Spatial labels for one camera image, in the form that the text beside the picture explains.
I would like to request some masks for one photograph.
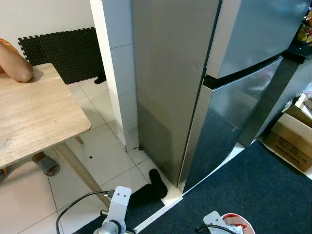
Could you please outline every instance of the table leg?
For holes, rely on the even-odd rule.
[[[80,144],[83,144],[83,143],[84,143],[83,140],[81,139],[81,137],[77,136],[77,137],[75,137],[75,138],[76,138],[76,140],[77,140]]]
[[[60,143],[58,145],[53,146],[53,149],[67,162],[77,173],[80,179],[92,190],[92,191],[100,191],[101,188],[94,180],[89,171],[85,168],[85,166],[80,162],[74,152],[66,145],[66,143]],[[97,195],[99,199],[105,204],[107,208],[109,208],[110,201],[104,194]]]

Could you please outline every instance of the stainless steel refrigerator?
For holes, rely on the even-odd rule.
[[[133,0],[140,145],[181,191],[232,150],[311,0]]]

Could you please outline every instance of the white wall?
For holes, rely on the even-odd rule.
[[[0,38],[21,53],[19,37],[94,27],[89,0],[0,0]]]
[[[138,145],[131,0],[90,0],[116,118],[127,151]]]

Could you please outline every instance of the orange shirt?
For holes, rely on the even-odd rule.
[[[12,50],[13,52],[17,53],[19,55],[19,52],[17,49],[15,49],[15,47],[13,45],[11,45],[9,42],[7,42],[6,40],[0,38],[0,43],[5,45],[6,47],[8,47],[10,50]],[[2,67],[0,66],[0,74],[4,73],[4,70],[2,69]]]

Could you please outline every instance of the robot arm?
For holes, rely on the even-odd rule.
[[[117,186],[111,200],[107,217],[102,227],[96,229],[93,234],[125,234],[125,216],[131,195],[131,189]]]

